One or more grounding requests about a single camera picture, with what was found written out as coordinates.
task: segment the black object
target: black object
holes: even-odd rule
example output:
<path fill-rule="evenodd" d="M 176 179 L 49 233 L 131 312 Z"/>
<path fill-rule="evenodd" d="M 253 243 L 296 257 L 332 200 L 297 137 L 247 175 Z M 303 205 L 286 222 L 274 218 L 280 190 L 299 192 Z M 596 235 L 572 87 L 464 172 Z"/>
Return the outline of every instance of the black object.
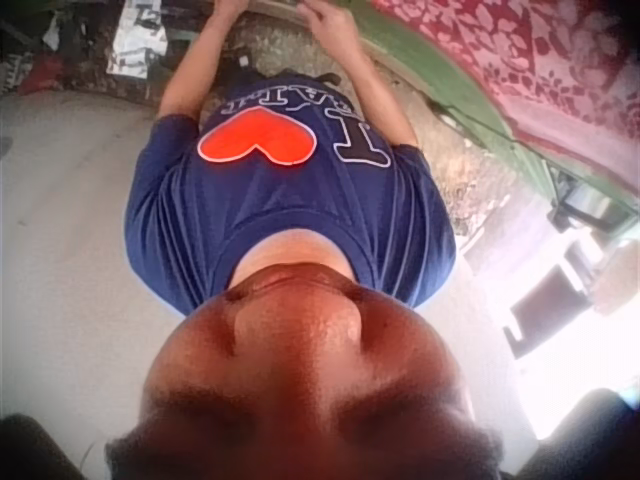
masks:
<path fill-rule="evenodd" d="M 511 308 L 523 339 L 517 341 L 506 329 L 507 341 L 516 358 L 532 352 L 591 306 L 588 297 L 576 291 L 560 267 Z"/>
<path fill-rule="evenodd" d="M 0 421 L 3 480 L 84 480 L 35 420 L 13 415 Z"/>
<path fill-rule="evenodd" d="M 609 390 L 588 394 L 517 480 L 638 480 L 640 413 Z"/>

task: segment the concrete ground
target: concrete ground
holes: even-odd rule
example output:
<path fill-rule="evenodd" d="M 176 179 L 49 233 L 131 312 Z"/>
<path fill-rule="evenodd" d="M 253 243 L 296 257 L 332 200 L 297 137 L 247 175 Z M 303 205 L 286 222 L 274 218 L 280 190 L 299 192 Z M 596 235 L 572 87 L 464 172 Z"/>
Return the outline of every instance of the concrete ground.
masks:
<path fill-rule="evenodd" d="M 181 318 L 131 272 L 122 217 L 154 112 L 70 92 L 2 100 L 2 414 L 36 418 L 83 472 L 136 420 L 142 382 Z M 478 421 L 515 472 L 537 446 L 516 370 L 461 260 L 420 313 L 468 379 Z"/>

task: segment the debris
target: debris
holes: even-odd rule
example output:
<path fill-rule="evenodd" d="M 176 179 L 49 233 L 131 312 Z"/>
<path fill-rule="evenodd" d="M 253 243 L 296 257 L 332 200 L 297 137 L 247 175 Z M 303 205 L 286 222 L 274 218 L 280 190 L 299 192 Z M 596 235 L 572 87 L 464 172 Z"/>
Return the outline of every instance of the debris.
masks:
<path fill-rule="evenodd" d="M 0 18 L 0 30 L 7 32 L 17 41 L 25 45 L 27 48 L 33 48 L 37 45 L 37 40 L 29 37 L 22 33 L 22 31 L 18 30 L 16 27 L 11 25 L 9 22 L 6 22 Z"/>
<path fill-rule="evenodd" d="M 127 0 L 113 40 L 107 73 L 146 79 L 149 66 L 167 53 L 160 0 Z"/>
<path fill-rule="evenodd" d="M 3 62 L 3 82 L 0 85 L 2 93 L 10 92 L 20 86 L 22 81 L 29 75 L 33 68 L 33 55 L 25 53 L 23 55 L 10 54 Z"/>
<path fill-rule="evenodd" d="M 38 55 L 34 59 L 33 68 L 18 87 L 18 95 L 58 88 L 58 79 L 63 69 L 62 59 L 58 55 Z"/>
<path fill-rule="evenodd" d="M 51 19 L 51 24 L 49 25 L 49 29 L 42 37 L 42 41 L 46 43 L 51 50 L 54 52 L 58 51 L 58 47 L 60 46 L 60 13 L 56 12 Z"/>

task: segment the paper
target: paper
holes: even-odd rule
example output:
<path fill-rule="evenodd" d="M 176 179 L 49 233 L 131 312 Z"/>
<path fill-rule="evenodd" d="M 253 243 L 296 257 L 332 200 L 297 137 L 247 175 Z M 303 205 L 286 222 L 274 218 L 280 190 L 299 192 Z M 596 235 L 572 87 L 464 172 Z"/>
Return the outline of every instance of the paper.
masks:
<path fill-rule="evenodd" d="M 146 79 L 149 66 L 167 53 L 161 0 L 127 0 L 113 39 L 107 73 Z"/>

